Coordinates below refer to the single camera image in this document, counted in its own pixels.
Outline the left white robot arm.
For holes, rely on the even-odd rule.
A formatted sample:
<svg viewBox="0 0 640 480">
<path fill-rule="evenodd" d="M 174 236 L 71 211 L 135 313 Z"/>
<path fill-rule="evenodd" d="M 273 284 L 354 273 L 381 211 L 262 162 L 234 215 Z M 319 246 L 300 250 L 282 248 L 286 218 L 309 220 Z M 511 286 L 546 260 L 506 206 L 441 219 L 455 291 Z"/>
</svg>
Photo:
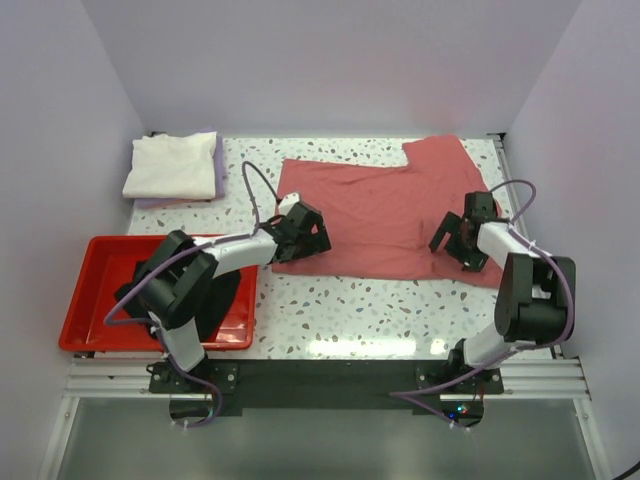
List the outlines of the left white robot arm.
<svg viewBox="0 0 640 480">
<path fill-rule="evenodd" d="M 207 380 L 206 353 L 196 317 L 215 281 L 245 267 L 284 264 L 331 249 L 322 214 L 293 195 L 252 233 L 192 237 L 167 235 L 134 280 L 136 297 L 175 362 L 171 378 L 185 392 Z"/>
</svg>

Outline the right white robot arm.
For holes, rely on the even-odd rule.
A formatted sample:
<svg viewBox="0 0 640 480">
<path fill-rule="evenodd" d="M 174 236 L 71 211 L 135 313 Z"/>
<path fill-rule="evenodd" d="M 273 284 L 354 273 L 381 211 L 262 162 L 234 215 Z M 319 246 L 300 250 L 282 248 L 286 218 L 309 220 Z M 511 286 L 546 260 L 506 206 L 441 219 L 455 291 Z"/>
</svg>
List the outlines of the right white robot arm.
<svg viewBox="0 0 640 480">
<path fill-rule="evenodd" d="M 465 272 L 479 273 L 494 261 L 501 279 L 494 323 L 449 353 L 445 379 L 459 393 L 481 380 L 481 371 L 528 350 L 550 348 L 569 339 L 575 323 L 575 262 L 554 256 L 519 234 L 498 213 L 489 192 L 465 195 L 461 215 L 445 215 L 429 244 L 439 247 Z"/>
</svg>

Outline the pink t shirt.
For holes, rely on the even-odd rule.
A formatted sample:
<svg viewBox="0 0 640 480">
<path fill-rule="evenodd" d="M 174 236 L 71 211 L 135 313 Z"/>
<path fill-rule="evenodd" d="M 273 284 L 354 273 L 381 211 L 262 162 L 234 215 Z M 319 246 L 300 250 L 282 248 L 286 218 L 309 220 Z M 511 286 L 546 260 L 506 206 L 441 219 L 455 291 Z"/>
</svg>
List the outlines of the pink t shirt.
<svg viewBox="0 0 640 480">
<path fill-rule="evenodd" d="M 273 272 L 498 287 L 502 271 L 495 262 L 468 272 L 444 251 L 429 249 L 445 214 L 461 212 L 466 194 L 487 188 L 461 141 L 431 136 L 402 149 L 407 163 L 399 167 L 285 160 L 279 195 L 297 192 L 321 212 L 331 248 L 276 264 Z"/>
</svg>

